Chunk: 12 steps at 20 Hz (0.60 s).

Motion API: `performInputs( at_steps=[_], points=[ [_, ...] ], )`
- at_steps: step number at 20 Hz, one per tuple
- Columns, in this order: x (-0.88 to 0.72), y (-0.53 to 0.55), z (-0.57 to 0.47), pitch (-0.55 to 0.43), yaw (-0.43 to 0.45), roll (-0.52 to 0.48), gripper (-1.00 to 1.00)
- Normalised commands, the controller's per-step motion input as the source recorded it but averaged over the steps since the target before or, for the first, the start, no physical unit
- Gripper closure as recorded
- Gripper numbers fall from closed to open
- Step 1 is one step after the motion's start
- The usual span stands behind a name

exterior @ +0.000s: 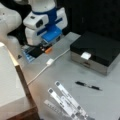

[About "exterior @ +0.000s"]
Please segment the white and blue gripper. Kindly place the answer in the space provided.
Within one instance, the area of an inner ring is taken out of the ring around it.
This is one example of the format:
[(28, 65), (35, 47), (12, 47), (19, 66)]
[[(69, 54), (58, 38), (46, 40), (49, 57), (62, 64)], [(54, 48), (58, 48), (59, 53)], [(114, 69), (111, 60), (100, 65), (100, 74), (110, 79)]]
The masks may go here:
[(42, 43), (44, 46), (52, 43), (67, 27), (67, 16), (64, 8), (53, 8), (47, 12), (30, 12), (23, 20), (27, 43), (37, 46)]

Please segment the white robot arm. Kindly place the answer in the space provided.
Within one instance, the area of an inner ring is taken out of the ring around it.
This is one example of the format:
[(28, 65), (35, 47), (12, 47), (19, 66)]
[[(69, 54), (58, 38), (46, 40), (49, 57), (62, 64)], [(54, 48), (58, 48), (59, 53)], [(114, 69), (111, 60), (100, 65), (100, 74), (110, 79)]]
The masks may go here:
[(0, 40), (12, 54), (21, 53), (17, 39), (11, 39), (8, 33), (24, 23), (27, 42), (32, 47), (47, 46), (57, 39), (67, 26), (64, 8), (56, 9), (54, 0), (27, 0), (31, 12), (25, 19), (12, 9), (0, 3)]

